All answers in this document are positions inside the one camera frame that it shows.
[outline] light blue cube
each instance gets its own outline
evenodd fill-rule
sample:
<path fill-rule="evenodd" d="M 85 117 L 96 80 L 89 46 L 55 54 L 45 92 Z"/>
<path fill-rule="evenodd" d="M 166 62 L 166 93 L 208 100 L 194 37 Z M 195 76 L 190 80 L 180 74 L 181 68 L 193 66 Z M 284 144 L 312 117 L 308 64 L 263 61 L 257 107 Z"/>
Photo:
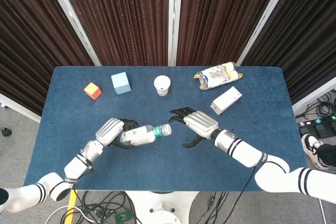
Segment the light blue cube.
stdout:
<path fill-rule="evenodd" d="M 125 72 L 117 73 L 111 76 L 113 87 L 117 94 L 122 94 L 131 91 L 130 84 L 128 83 L 127 75 Z"/>

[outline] chip bag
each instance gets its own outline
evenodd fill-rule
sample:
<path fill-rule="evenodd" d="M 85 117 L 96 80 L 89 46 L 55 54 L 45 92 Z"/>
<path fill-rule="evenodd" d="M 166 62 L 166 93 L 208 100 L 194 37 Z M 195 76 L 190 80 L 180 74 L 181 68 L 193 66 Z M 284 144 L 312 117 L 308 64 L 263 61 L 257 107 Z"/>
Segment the chip bag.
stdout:
<path fill-rule="evenodd" d="M 201 83 L 199 88 L 207 90 L 236 81 L 241 77 L 243 77 L 243 74 L 236 71 L 235 63 L 231 61 L 197 72 L 194 79 L 199 78 Z"/>

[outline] orange cube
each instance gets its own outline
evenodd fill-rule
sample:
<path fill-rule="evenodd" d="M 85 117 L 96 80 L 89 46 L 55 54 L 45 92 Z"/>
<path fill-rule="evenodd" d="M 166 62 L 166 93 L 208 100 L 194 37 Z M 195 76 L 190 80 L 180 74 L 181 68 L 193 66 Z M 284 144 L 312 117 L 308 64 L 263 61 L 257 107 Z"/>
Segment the orange cube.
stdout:
<path fill-rule="evenodd" d="M 99 89 L 99 87 L 92 82 L 90 82 L 89 85 L 86 86 L 84 91 L 89 97 L 94 100 L 101 94 L 101 90 Z"/>

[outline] blue table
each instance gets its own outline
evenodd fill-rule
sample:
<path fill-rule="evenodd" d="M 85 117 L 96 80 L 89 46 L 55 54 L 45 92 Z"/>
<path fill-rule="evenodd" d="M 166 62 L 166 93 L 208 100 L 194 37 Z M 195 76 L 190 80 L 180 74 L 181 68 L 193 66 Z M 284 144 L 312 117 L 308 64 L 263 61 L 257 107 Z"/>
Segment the blue table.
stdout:
<path fill-rule="evenodd" d="M 282 157 L 291 170 L 306 166 L 287 86 L 280 68 L 237 67 L 243 78 L 233 83 L 200 90 L 195 72 L 206 67 L 57 67 L 50 83 L 46 104 L 27 172 L 25 185 L 57 172 L 84 148 L 95 132 L 111 117 L 134 119 L 140 125 L 168 122 L 172 109 L 190 106 L 201 110 L 254 147 Z M 131 92 L 117 95 L 111 75 L 125 71 Z M 156 76 L 165 74 L 172 84 L 167 96 L 157 95 Z M 84 88 L 93 82 L 102 90 L 96 100 Z M 232 86 L 243 96 L 221 115 L 211 102 Z M 94 173 L 83 177 L 78 189 L 85 190 L 211 190 L 239 191 L 251 169 L 201 141 L 183 148 L 194 133 L 174 122 L 172 135 L 153 144 L 131 150 L 104 148 L 94 162 Z M 260 190 L 254 180 L 247 190 Z"/>

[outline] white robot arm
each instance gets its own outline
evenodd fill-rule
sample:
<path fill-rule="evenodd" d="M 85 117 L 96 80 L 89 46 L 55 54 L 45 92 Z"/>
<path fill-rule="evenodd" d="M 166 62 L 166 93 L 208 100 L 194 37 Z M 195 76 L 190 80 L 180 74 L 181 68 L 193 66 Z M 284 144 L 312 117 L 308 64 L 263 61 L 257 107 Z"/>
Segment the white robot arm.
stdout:
<path fill-rule="evenodd" d="M 125 125 L 130 123 L 137 125 L 135 121 L 130 120 L 115 118 L 108 120 L 96 133 L 96 140 L 88 142 L 86 147 L 64 168 L 64 180 L 56 173 L 49 173 L 33 185 L 20 188 L 0 188 L 0 214 L 4 210 L 19 212 L 41 204 L 47 195 L 54 201 L 64 199 L 85 171 L 92 170 L 91 165 L 102 153 L 103 148 L 110 145 Z"/>
<path fill-rule="evenodd" d="M 177 116 L 173 116 L 170 122 L 184 123 L 196 133 L 194 141 L 184 144 L 184 147 L 193 147 L 202 139 L 212 139 L 215 146 L 246 167 L 261 165 L 255 180 L 262 190 L 302 193 L 336 204 L 336 175 L 308 168 L 290 172 L 283 159 L 263 153 L 228 130 L 219 129 L 218 122 L 201 111 L 182 108 L 171 113 Z"/>

